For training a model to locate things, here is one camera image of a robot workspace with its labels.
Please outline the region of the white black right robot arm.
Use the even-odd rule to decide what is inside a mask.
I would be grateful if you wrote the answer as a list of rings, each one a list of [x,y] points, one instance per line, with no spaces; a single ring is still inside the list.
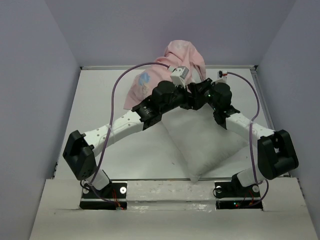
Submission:
[[[235,109],[228,84],[214,83],[208,78],[189,84],[188,89],[196,110],[208,104],[219,126],[241,136],[249,142],[250,148],[257,149],[257,159],[251,161],[252,166],[232,176],[230,190],[235,196],[242,196],[251,185],[273,180],[299,166],[290,134],[263,127]]]

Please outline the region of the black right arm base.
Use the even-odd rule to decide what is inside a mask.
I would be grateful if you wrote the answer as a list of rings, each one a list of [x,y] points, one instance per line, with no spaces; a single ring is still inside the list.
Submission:
[[[235,176],[230,181],[215,182],[212,194],[217,210],[263,209],[258,185],[242,186]]]

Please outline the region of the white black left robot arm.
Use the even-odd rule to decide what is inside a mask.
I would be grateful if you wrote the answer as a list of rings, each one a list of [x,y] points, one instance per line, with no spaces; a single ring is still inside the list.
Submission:
[[[110,145],[157,124],[163,114],[177,107],[191,109],[194,103],[190,89],[161,81],[150,96],[118,119],[85,133],[73,131],[62,156],[76,179],[86,181],[97,196],[104,198],[110,194],[111,181],[96,162],[96,156],[102,156]]]

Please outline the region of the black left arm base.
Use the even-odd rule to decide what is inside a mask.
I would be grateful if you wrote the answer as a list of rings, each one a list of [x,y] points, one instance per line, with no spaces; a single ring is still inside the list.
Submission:
[[[82,194],[79,207],[82,210],[126,210],[127,181],[114,180],[102,190],[93,190],[84,180],[80,182]]]

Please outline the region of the pink printed pillowcase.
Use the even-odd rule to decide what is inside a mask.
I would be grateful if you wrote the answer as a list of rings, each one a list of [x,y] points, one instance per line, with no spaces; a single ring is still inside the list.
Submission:
[[[164,56],[158,57],[158,63],[166,64],[174,68],[187,67],[189,70],[185,83],[200,83],[206,79],[206,66],[202,55],[196,47],[186,40],[173,40],[165,49]],[[146,97],[160,81],[171,81],[171,72],[164,66],[151,65],[138,74],[127,93],[123,108],[130,110]]]

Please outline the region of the white pillow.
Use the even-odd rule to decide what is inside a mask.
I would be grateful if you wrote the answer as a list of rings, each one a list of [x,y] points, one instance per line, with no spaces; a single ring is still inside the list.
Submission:
[[[191,182],[228,178],[249,167],[248,141],[219,126],[209,105],[176,108],[162,116],[162,123],[184,158]]]

